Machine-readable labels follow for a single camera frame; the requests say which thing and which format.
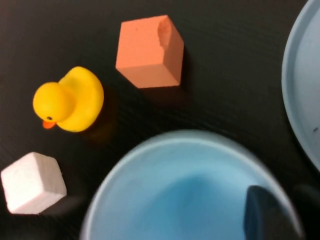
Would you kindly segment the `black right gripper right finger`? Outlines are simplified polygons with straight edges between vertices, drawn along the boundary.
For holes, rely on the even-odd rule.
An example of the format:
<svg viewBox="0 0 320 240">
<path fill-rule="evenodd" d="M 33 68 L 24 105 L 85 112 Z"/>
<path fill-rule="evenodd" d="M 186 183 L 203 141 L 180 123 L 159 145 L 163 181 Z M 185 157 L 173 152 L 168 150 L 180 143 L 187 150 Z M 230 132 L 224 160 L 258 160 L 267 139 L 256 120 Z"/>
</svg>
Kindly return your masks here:
<svg viewBox="0 0 320 240">
<path fill-rule="evenodd" d="M 293 200 L 300 214 L 307 240 L 320 239 L 320 190 L 308 185 L 297 185 Z"/>
</svg>

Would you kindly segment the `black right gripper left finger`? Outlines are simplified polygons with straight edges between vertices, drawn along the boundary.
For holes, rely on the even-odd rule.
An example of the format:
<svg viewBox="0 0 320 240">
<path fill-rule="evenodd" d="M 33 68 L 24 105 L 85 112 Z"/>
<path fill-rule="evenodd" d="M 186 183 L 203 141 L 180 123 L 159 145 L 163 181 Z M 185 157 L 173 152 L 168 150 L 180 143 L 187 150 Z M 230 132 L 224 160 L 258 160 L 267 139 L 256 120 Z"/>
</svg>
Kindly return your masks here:
<svg viewBox="0 0 320 240">
<path fill-rule="evenodd" d="M 247 240 L 299 240 L 280 202 L 265 188 L 252 185 L 246 194 L 243 230 Z"/>
</svg>

